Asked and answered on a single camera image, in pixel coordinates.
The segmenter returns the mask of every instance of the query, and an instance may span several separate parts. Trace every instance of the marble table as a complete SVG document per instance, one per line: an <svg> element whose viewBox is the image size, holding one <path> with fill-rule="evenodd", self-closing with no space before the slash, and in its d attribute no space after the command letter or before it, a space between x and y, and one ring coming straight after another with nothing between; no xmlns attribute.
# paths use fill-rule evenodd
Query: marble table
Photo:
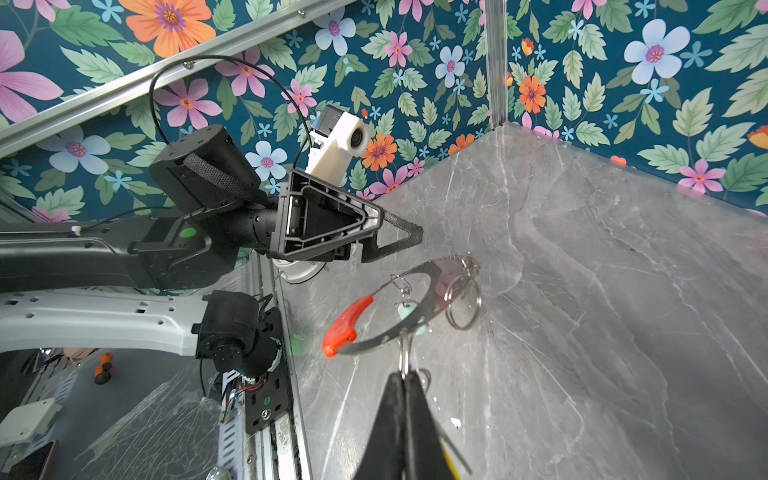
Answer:
<svg viewBox="0 0 768 480"><path fill-rule="evenodd" d="M396 344L322 354L337 306L467 251L481 318L412 356L473 478L768 478L766 219L513 125L379 204L423 243L283 285L315 480L352 477L397 368Z"/></svg>

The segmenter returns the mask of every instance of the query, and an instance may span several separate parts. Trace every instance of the aluminum rail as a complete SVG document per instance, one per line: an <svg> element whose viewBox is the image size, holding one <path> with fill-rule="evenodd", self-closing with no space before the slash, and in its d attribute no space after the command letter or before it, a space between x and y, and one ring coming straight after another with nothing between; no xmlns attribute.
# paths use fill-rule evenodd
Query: aluminum rail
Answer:
<svg viewBox="0 0 768 480"><path fill-rule="evenodd" d="M0 131L0 158L34 145L74 124L81 124L114 107L146 95L153 76L171 62L193 55L234 55L353 2L354 0L299 0L264 18L182 51L178 55L165 58L75 98L70 98ZM204 70L217 62L216 60L199 60L187 67L178 65L158 80L156 88Z"/></svg>

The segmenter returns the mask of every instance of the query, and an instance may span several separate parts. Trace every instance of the red plastic handle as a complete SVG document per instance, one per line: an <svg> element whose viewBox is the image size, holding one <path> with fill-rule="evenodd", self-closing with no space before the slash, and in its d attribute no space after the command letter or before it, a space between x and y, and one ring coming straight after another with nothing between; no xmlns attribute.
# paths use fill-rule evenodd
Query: red plastic handle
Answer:
<svg viewBox="0 0 768 480"><path fill-rule="evenodd" d="M373 295L364 296L349 306L333 322L323 339L323 353L328 358L336 356L337 351L357 339L355 325L363 312L373 303Z"/></svg>

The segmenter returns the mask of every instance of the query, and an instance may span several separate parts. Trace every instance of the teal background wallpaper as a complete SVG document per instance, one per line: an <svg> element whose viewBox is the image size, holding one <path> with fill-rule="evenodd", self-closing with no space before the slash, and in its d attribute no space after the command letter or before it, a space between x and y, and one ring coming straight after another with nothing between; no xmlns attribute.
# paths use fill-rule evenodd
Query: teal background wallpaper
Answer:
<svg viewBox="0 0 768 480"><path fill-rule="evenodd" d="M0 128L23 120L29 108L44 110L280 6L55 0L48 11L38 10L47 0L37 8L26 1L0 0ZM483 8L475 0L362 0L244 57L275 73L308 122L333 104L370 123L376 136L363 158L353 159L342 187L372 200L485 134ZM39 88L26 88L19 72ZM242 64L219 63L156 90L155 108L171 140L223 124L261 187L278 194L305 132L295 107L260 77ZM170 206L147 169L164 147L160 139L147 99L138 98L0 159L0 189L47 221ZM296 167L306 159L304 152Z"/></svg>
<svg viewBox="0 0 768 480"><path fill-rule="evenodd" d="M765 0L509 0L509 118L768 214Z"/></svg>

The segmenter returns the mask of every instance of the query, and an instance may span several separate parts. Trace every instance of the orange flower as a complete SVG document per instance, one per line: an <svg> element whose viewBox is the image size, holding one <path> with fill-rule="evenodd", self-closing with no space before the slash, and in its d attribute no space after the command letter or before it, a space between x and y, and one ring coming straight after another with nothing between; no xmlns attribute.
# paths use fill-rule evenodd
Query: orange flower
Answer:
<svg viewBox="0 0 768 480"><path fill-rule="evenodd" d="M157 40L154 52L163 58L176 55L210 40L216 32L200 20L210 20L205 0L120 0L128 10L138 13L125 19L136 39Z"/></svg>
<svg viewBox="0 0 768 480"><path fill-rule="evenodd" d="M467 145L473 141L475 141L475 135L473 134L467 135L467 138L464 138L464 135L459 135L456 139L456 143L451 145L451 147L448 149L448 155L453 155L457 151L466 148Z"/></svg>
<svg viewBox="0 0 768 480"><path fill-rule="evenodd" d="M392 135L378 134L368 142L365 154L362 156L362 165L370 168L371 171L377 171L379 168L386 167L395 161L395 152L397 144L392 143L395 139Z"/></svg>
<svg viewBox="0 0 768 480"><path fill-rule="evenodd" d="M526 57L533 53L533 41L530 38L523 38L520 44L523 47L523 53Z"/></svg>
<svg viewBox="0 0 768 480"><path fill-rule="evenodd" d="M768 125L763 125L754 132L746 136L750 141L760 148L768 148Z"/></svg>
<svg viewBox="0 0 768 480"><path fill-rule="evenodd" d="M541 107L547 103L545 95L547 89L544 85L538 83L538 77L525 77L523 84L520 85L520 102L525 106L525 111L528 113L537 114L541 111Z"/></svg>

